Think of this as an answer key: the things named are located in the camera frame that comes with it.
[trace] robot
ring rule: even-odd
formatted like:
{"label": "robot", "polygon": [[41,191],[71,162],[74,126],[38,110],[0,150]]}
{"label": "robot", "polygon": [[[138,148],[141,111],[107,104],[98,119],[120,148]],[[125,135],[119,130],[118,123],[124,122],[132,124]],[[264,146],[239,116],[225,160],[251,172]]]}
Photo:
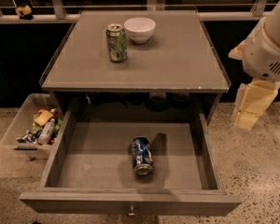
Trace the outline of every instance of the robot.
{"label": "robot", "polygon": [[232,115],[235,127],[251,130],[280,88],[280,1],[229,57],[242,60],[244,71],[253,78],[241,84]]}

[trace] bowl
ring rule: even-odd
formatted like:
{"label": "bowl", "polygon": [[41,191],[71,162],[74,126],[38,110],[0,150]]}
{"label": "bowl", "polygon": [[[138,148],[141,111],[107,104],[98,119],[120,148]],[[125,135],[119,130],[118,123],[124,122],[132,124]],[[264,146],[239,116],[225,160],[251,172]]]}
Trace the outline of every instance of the bowl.
{"label": "bowl", "polygon": [[137,44],[146,43],[153,35],[156,22],[148,18],[133,18],[124,22],[127,36]]}

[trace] white bottle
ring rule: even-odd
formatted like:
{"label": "white bottle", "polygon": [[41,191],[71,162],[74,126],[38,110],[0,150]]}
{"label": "white bottle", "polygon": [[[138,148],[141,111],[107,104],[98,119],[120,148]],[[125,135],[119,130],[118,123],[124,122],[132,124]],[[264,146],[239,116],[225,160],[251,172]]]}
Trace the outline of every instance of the white bottle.
{"label": "white bottle", "polygon": [[43,131],[38,137],[38,143],[41,145],[46,145],[49,142],[50,137],[54,132],[54,129],[55,129],[55,119],[50,119],[49,122],[46,123]]}

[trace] floor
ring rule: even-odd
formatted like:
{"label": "floor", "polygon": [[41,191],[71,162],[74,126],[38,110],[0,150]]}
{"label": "floor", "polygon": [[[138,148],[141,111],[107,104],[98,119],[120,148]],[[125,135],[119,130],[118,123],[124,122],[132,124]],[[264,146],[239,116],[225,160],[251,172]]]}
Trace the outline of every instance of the floor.
{"label": "floor", "polygon": [[[18,110],[0,108],[0,140]],[[47,160],[27,159],[0,144],[0,224],[280,223],[280,103],[272,104],[250,132],[231,126],[232,110],[233,104],[219,104],[209,127],[225,189],[243,201],[226,217],[38,214],[19,197],[37,187]]]}

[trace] gray table surface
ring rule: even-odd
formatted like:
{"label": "gray table surface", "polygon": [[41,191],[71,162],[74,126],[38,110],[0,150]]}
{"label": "gray table surface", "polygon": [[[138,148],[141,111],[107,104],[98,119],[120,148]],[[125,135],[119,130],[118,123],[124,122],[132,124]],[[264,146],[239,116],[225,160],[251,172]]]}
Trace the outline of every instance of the gray table surface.
{"label": "gray table surface", "polygon": [[[156,22],[146,44],[128,38],[128,58],[109,60],[105,30],[133,17]],[[83,11],[52,66],[46,91],[225,92],[229,82],[194,11]]]}

